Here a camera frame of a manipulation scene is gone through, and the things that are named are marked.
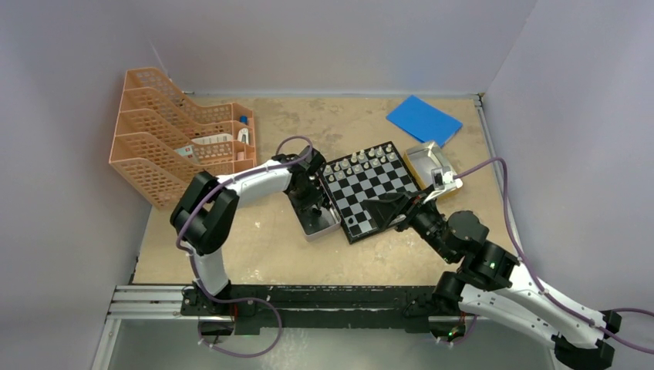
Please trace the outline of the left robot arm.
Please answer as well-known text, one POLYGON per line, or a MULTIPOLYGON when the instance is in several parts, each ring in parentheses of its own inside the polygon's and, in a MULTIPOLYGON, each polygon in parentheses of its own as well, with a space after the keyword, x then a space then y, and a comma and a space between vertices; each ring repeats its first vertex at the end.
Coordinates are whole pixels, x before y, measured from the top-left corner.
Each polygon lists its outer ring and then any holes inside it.
POLYGON ((229 308, 230 284, 221 247, 228 239, 240 207, 275 193, 284 193, 297 217, 317 218, 325 206, 318 172, 325 157, 312 146, 298 155, 277 154, 260 166, 232 175, 197 173, 170 216, 176 246, 190 258, 203 291, 200 305, 210 315, 229 308))

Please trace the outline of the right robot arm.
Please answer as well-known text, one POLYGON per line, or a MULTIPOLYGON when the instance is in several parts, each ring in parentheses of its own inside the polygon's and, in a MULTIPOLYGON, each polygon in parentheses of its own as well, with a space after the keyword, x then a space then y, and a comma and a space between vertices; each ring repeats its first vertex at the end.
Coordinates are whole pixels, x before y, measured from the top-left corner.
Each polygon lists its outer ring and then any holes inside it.
POLYGON ((456 271, 441 275, 431 298, 438 311, 480 315, 539 341, 571 369, 607 369, 615 349, 606 342, 621 316, 574 302, 537 277, 521 259, 488 240, 470 210, 442 215, 424 192, 387 193, 362 207, 380 229, 412 228, 456 271))

